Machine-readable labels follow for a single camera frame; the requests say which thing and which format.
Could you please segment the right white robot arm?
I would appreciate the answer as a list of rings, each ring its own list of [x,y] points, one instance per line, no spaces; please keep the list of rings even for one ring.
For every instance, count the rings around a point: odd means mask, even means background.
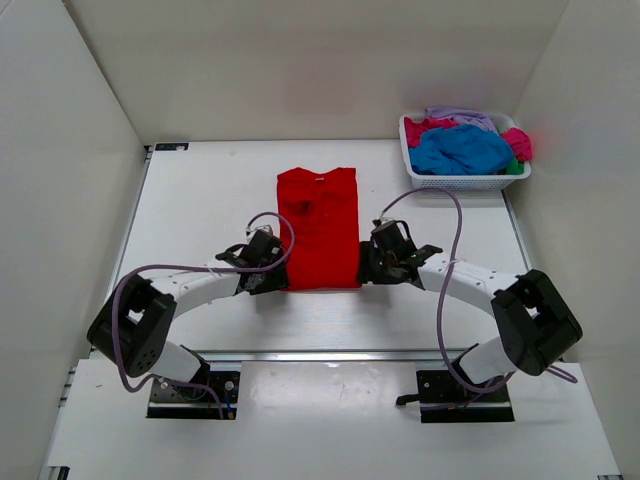
[[[583,337],[583,329],[550,277],[532,269],[500,273],[454,259],[440,247],[414,243],[405,221],[378,221],[359,245],[358,279],[409,284],[457,299],[490,315],[497,337],[446,362],[449,391],[471,400],[494,379],[516,372],[537,377]]]

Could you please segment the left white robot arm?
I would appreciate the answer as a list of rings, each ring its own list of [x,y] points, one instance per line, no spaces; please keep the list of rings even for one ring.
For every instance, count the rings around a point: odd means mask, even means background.
[[[124,373],[173,381],[188,398],[203,395],[209,365],[196,353],[168,340],[178,317],[215,300],[248,293],[259,295],[288,286],[284,246],[268,229],[258,229],[246,244],[218,254],[201,271],[182,270],[145,279],[135,274],[119,294],[112,293],[90,325],[87,340],[111,361],[118,345]]]

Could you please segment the red t shirt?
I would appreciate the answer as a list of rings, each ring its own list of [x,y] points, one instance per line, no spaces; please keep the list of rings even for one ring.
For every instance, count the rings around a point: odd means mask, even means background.
[[[359,202],[356,170],[316,173],[300,167],[277,176],[281,239],[293,251],[290,291],[358,289]]]

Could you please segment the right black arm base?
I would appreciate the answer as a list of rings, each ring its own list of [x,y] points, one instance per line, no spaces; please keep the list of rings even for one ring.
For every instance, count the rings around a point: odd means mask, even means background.
[[[415,388],[399,395],[395,406],[418,407],[422,424],[511,423],[515,414],[506,386],[477,393],[461,386],[446,367],[434,360],[414,363]]]

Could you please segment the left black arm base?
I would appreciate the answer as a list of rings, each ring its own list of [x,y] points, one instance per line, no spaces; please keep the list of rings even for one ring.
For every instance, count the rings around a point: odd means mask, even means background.
[[[154,380],[149,394],[146,417],[174,420],[235,420],[241,380],[239,363],[210,364],[204,384],[214,391],[217,399],[206,389],[174,386],[166,380]]]

